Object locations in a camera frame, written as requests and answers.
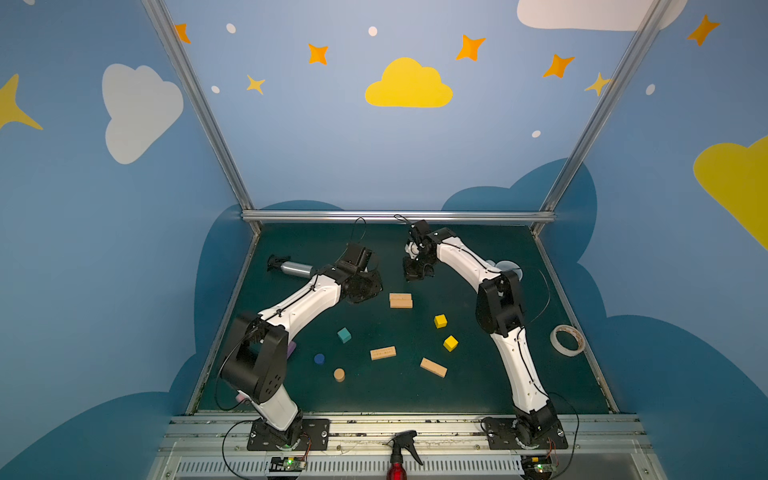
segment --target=metal cylinder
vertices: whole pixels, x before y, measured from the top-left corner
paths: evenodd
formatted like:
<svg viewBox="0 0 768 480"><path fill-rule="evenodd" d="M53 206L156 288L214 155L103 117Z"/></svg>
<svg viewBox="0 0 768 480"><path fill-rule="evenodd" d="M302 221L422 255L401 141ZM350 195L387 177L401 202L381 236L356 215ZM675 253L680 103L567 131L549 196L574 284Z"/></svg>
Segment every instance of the metal cylinder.
<svg viewBox="0 0 768 480"><path fill-rule="evenodd" d="M304 263L283 262L280 269L286 275L301 276L302 278L312 278L315 275L315 267Z"/></svg>

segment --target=spray bottle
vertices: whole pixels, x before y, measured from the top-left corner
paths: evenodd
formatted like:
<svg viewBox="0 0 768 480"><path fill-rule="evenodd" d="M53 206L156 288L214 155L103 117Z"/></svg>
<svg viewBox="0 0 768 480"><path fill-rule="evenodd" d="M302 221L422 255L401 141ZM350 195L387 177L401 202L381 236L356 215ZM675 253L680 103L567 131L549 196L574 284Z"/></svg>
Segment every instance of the spray bottle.
<svg viewBox="0 0 768 480"><path fill-rule="evenodd" d="M408 475L406 470L402 467L402 449L406 449L411 452L413 459L416 460L419 465L424 465L424 462L419 458L419 454L416 453L416 446L413 445L413 439L416 437L416 430L409 430L407 432L400 432L392 437L392 456L389 457L389 463L392 465L389 467L389 471L386 473L386 480L407 480Z"/></svg>

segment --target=teal cube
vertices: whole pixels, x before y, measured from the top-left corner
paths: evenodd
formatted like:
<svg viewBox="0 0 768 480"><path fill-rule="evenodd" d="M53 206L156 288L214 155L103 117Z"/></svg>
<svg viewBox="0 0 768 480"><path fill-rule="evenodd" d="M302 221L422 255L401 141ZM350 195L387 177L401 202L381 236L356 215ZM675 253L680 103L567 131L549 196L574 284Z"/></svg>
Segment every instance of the teal cube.
<svg viewBox="0 0 768 480"><path fill-rule="evenodd" d="M352 339L352 333L349 333L349 330L344 327L339 330L339 338L341 339L341 343L347 343Z"/></svg>

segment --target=roll of tape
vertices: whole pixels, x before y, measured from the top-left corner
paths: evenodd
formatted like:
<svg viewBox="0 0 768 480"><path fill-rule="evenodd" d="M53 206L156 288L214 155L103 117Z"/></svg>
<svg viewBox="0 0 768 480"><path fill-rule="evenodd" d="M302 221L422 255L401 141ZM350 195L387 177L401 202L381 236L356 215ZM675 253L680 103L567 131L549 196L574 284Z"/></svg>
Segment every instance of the roll of tape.
<svg viewBox="0 0 768 480"><path fill-rule="evenodd" d="M576 350L571 350L565 348L560 341L558 340L558 332L566 332L570 333L571 336L573 336L576 339L576 343L578 344L578 348ZM583 335L581 335L581 332L576 330L574 327L570 325L558 325L552 330L552 333L549 334L549 341L552 342L552 346L555 350L559 351L565 356L576 356L581 352L584 352L584 347L587 345L587 340L584 338Z"/></svg>

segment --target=green mat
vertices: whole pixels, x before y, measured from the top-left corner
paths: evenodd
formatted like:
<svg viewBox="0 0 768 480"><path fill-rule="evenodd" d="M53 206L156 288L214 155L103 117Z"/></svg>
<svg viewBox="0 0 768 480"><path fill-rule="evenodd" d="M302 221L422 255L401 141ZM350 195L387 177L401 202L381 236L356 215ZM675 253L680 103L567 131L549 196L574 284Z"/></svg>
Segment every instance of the green mat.
<svg viewBox="0 0 768 480"><path fill-rule="evenodd" d="M584 355L563 356L549 342L552 329L569 322L528 228L450 227L480 257L497 262L512 260L522 267L528 319L537 316L549 298L546 310L527 327L531 356L544 388L563 395L579 413L608 413ZM234 315L264 310L306 283L305 279L281 272L268 273L266 260L270 254L290 255L293 261L314 266L332 263L344 251L351 229L348 224L267 224ZM362 230L358 224L355 240ZM491 337L475 320L475 291L441 263L435 266L434 277L407 283L402 275L407 235L405 225L367 227L361 243L379 256L384 290L358 305L343 300L318 315L296 336L298 346L288 360L285 380L291 398L305 412L514 413L502 358ZM413 309L390 309L390 293L411 293ZM447 317L448 325L436 329L433 319L439 314ZM352 334L346 344L336 335L344 327ZM453 352L442 345L450 335L458 340ZM386 346L395 346L397 356L372 361L370 350ZM317 353L325 355L324 365L314 363ZM445 378L420 368L422 357L445 366ZM213 393L220 361L204 388L199 410L217 409ZM346 372L344 382L334 380L337 368ZM232 406L233 396L233 390L221 381L222 406ZM557 396L552 401L558 412L572 413Z"/></svg>

